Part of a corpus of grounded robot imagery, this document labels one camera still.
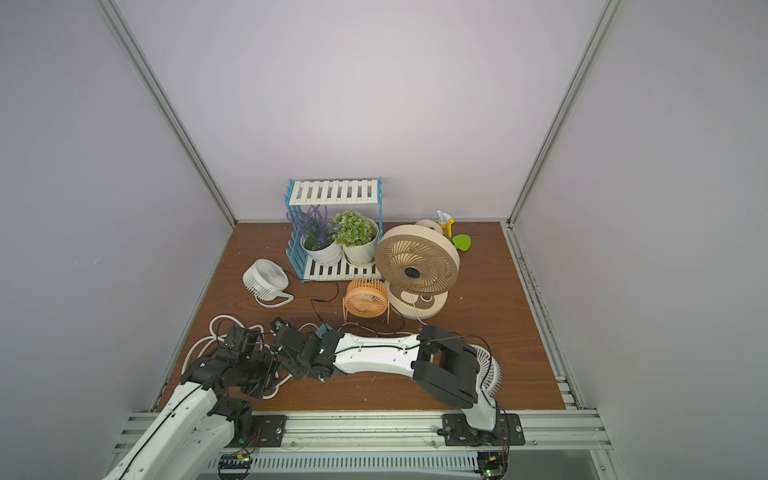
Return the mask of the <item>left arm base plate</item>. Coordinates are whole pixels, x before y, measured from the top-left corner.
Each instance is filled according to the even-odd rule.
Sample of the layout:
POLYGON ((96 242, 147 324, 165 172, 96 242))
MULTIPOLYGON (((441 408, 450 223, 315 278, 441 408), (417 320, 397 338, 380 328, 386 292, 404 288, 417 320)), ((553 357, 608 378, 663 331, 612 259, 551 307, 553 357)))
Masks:
POLYGON ((287 419, 286 415, 250 415, 243 421, 236 445, 246 448, 281 447, 287 419))

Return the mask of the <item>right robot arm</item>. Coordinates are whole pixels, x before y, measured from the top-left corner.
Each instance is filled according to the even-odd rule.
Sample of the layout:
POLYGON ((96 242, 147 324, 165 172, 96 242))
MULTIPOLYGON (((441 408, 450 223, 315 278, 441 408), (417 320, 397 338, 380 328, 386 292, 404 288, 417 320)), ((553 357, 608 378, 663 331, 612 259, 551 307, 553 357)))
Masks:
POLYGON ((490 433, 499 425, 494 395, 502 374, 497 360, 488 348, 435 325, 418 334, 386 338, 338 330, 318 336, 283 325, 270 350, 296 379, 358 373, 404 376, 442 404, 461 410, 470 429, 490 433))

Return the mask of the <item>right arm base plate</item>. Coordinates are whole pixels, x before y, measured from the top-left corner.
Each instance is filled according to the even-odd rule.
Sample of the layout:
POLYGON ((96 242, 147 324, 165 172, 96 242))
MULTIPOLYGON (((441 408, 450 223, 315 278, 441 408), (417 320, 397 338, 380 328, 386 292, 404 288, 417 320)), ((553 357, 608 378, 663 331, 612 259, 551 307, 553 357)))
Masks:
POLYGON ((446 446, 508 447, 526 443, 520 417, 504 410, 496 411, 492 430, 471 427, 464 414, 444 414, 437 434, 444 438, 446 446))

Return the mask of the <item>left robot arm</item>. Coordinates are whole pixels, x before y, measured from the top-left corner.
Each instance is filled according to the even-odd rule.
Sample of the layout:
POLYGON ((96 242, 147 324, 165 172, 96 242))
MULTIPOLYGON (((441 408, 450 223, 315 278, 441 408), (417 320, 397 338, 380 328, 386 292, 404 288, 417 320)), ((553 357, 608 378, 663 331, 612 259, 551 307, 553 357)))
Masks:
POLYGON ((227 446, 256 442, 252 407, 232 388, 259 395, 275 384, 264 328, 234 325, 216 348, 188 363, 168 403, 108 479, 194 479, 227 446))

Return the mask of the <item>teal power strip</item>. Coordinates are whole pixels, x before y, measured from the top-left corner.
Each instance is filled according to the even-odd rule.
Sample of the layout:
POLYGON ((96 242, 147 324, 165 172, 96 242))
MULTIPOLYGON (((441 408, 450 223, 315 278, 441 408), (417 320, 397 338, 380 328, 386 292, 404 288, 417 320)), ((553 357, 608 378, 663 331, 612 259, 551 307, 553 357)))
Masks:
POLYGON ((332 332, 334 328, 328 324, 322 324, 316 331, 315 334, 322 338, 325 334, 332 332))

